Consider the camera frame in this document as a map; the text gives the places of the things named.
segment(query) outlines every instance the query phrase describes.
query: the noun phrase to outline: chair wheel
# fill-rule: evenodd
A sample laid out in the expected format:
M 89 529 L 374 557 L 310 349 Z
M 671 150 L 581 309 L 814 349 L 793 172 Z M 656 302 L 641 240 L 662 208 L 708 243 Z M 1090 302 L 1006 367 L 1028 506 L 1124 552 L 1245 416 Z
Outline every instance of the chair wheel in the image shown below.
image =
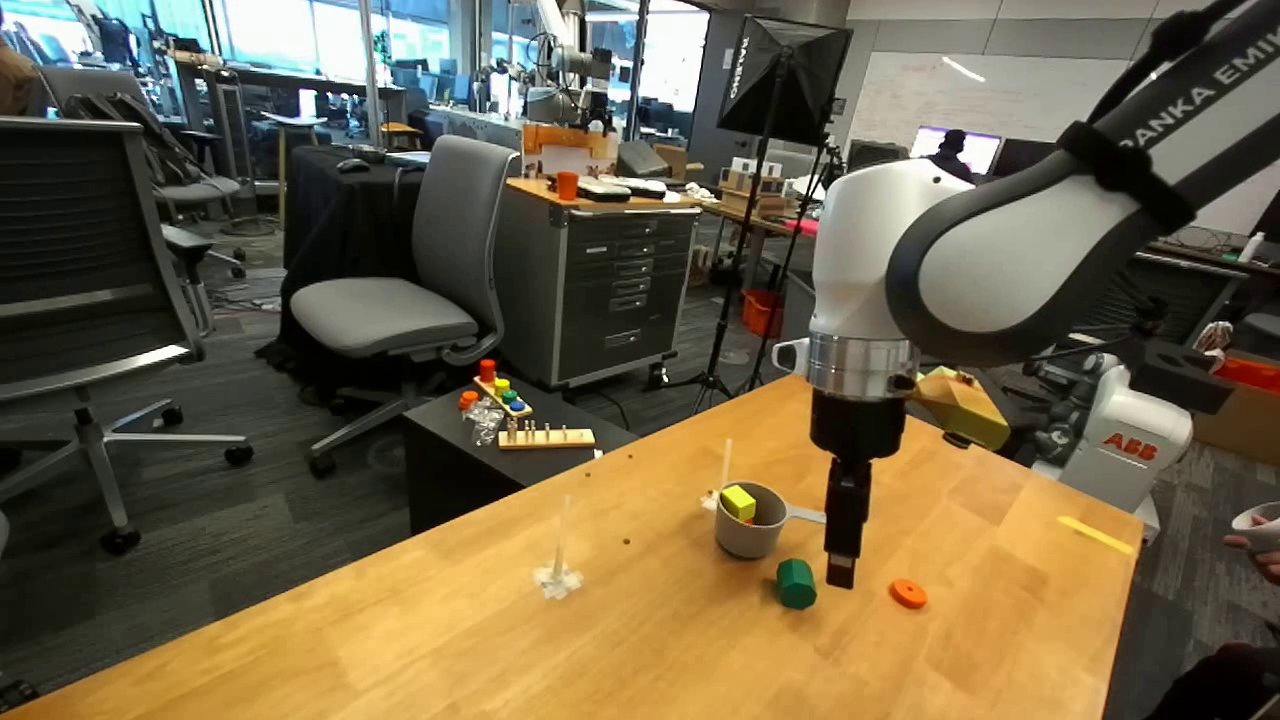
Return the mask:
M 151 428 L 157 432 L 170 432 L 170 428 L 180 428 L 190 416 L 180 413 L 180 408 L 163 408 L 157 422 L 151 422 Z
M 135 529 L 110 529 L 97 543 L 110 552 L 110 557 L 125 557 L 142 543 L 144 537 Z
M 310 457 L 310 470 L 313 470 L 315 481 L 326 481 L 326 477 L 335 474 L 335 462 L 329 462 L 329 457 Z
M 227 462 L 232 470 L 247 465 L 247 462 L 254 462 L 254 443 L 225 450 L 225 462 Z

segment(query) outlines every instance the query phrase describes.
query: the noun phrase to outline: box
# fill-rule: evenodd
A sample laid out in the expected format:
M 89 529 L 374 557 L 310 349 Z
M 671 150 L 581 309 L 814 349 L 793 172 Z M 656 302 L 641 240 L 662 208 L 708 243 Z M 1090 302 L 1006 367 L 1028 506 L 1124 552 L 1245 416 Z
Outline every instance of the box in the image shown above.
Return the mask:
M 1198 443 L 1245 462 L 1280 465 L 1280 391 L 1262 384 L 1234 384 L 1234 397 L 1212 413 L 1198 413 Z

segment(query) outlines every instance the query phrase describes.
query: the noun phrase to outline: floor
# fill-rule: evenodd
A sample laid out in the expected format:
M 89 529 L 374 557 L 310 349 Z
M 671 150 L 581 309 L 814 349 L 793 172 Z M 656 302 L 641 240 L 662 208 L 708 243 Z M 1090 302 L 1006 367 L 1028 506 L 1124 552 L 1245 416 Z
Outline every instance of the floor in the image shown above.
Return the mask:
M 225 470 L 219 453 L 190 450 L 116 453 L 144 529 L 127 557 L 97 550 L 106 517 L 77 470 L 3 507 L 12 529 L 0 559 L 0 675 L 53 691 L 407 537 L 396 432 L 345 453 L 335 477 L 310 477 L 306 439 L 335 416 L 256 361 L 281 327 L 277 289 L 281 270 L 254 270 L 247 280 L 225 283 L 203 363 L 173 363 L 97 391 L 106 416 L 175 397 L 193 432 L 247 432 L 256 443 L 247 470 Z M 697 283 L 669 363 L 678 379 L 708 367 L 716 320 L 720 292 Z M 720 379 L 741 388 L 754 354 L 757 342 L 733 311 Z M 650 391 L 646 379 L 634 373 L 574 399 L 634 432 L 656 432 L 720 399 L 700 384 Z M 0 413 L 0 438 L 65 428 L 58 399 Z M 1240 507 L 1276 496 L 1276 470 L 1203 450 L 1166 477 L 1156 492 L 1166 537 L 1146 552 L 1132 584 L 1112 720 L 1146 716 L 1184 663 L 1224 641 L 1274 644 L 1266 621 L 1280 621 L 1280 594 L 1220 537 Z

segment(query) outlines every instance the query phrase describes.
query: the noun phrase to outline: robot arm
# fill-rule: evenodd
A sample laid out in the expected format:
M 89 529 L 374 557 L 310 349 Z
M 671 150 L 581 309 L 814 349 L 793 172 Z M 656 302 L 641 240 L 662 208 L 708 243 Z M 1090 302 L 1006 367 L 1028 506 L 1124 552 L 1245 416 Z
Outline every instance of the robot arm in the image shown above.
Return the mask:
M 905 162 L 829 189 L 815 311 L 793 343 L 815 388 L 814 443 L 831 453 L 829 584 L 854 589 L 872 462 L 899 443 L 913 354 L 1002 363 L 1067 335 L 1141 243 L 1280 156 L 1276 97 L 1280 6 L 1250 0 L 1020 176 L 968 189 Z

